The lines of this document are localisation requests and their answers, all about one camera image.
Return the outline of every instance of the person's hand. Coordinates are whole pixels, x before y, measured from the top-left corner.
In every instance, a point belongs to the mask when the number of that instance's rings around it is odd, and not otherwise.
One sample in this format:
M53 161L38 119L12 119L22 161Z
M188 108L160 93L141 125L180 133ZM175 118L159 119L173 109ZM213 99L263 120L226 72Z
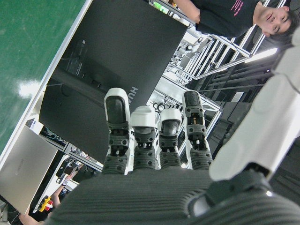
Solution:
M66 184L69 182L70 179L72 179L74 177L74 173L71 173L70 175L68 175L65 180L63 181L63 183L61 184L62 186L66 186Z

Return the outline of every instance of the green table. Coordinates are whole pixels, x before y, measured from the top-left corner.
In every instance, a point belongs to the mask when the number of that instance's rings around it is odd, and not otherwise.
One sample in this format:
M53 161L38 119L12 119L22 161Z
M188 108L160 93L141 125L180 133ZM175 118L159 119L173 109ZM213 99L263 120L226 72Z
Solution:
M0 1L0 169L91 1Z

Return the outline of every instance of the laptop lid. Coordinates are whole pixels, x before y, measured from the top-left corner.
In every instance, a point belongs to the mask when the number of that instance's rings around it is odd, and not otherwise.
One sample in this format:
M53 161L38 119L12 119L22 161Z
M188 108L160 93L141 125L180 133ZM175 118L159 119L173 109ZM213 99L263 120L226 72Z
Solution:
M57 150L24 126L0 171L0 195L25 214Z

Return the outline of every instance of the cable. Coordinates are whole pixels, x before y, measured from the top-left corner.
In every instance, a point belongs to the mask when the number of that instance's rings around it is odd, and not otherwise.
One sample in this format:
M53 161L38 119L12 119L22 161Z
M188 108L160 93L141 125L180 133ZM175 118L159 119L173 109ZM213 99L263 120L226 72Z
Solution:
M48 86L48 87L51 87L51 86L59 86L59 85L63 85L63 83L57 83L57 84L48 84L47 86Z

